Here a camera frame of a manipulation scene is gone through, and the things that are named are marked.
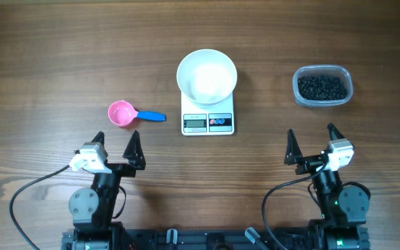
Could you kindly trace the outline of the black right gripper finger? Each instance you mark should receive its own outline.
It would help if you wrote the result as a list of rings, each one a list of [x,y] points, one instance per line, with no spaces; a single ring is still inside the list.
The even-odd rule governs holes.
[[[327,129],[329,132],[330,140],[345,139],[345,136],[343,136],[343,134],[341,134],[341,132],[339,132],[339,130],[336,128],[336,126],[333,123],[329,123],[327,125]]]
[[[299,144],[295,137],[294,131],[289,129],[287,132],[287,148],[285,152],[284,164],[285,165],[296,165],[301,162],[303,158]]]

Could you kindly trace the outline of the pink scoop blue handle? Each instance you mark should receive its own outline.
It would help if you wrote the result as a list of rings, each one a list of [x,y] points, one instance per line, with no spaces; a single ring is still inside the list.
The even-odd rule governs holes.
[[[165,122],[167,120],[166,115],[159,112],[137,111],[125,100],[112,103],[108,109],[108,117],[113,124],[119,127],[130,125],[134,119],[143,119],[151,122]]]

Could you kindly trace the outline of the black beans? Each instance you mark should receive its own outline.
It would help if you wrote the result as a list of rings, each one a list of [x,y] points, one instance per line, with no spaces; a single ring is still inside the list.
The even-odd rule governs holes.
[[[298,79],[298,89],[304,99],[313,101],[340,100],[348,94],[343,81],[329,75],[302,76]]]

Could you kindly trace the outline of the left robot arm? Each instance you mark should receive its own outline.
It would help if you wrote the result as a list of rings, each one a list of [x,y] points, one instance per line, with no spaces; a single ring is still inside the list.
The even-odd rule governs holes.
[[[133,178],[136,171],[145,169],[140,134],[135,131],[126,146],[123,158],[127,162],[111,163],[104,147],[104,133],[98,132],[91,142],[86,142],[69,166],[83,169],[94,175],[90,187],[81,188],[69,199],[69,211],[73,217],[74,230],[63,233],[61,248],[70,250],[88,249],[136,249],[135,240],[126,232],[121,222],[114,220],[115,203],[123,177]]]

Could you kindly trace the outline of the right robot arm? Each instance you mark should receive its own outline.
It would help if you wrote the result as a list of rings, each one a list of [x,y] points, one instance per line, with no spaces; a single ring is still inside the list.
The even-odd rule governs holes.
[[[304,156],[293,130],[287,132],[284,163],[295,165],[296,174],[308,174],[308,192],[322,217],[306,227],[278,232],[286,249],[369,249],[369,236],[362,225],[367,221],[371,192],[357,182],[342,182],[339,170],[354,156],[354,145],[336,129],[327,126],[330,141],[321,153]]]

